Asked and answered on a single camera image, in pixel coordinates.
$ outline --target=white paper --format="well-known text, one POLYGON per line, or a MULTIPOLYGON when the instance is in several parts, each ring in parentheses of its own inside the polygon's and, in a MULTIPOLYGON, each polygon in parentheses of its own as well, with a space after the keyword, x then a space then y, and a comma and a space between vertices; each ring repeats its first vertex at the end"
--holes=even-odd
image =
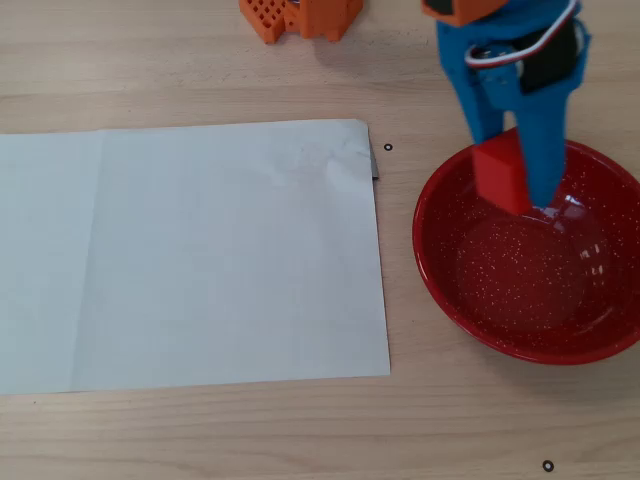
MULTIPOLYGON (((20 250, 10 275, 23 264, 30 278, 73 272, 63 295, 0 272, 0 362, 12 365, 0 392, 389 373, 365 124, 0 136, 0 152, 19 160, 16 175, 47 177, 43 190, 7 194, 18 213, 0 210, 13 228, 39 207, 2 254, 23 236, 41 253, 20 250), (81 138, 93 139, 86 154, 81 138), (52 236, 68 258, 50 254, 52 236), (57 309, 25 327, 14 298, 57 309)), ((10 163, 3 155, 3 172, 10 163)))

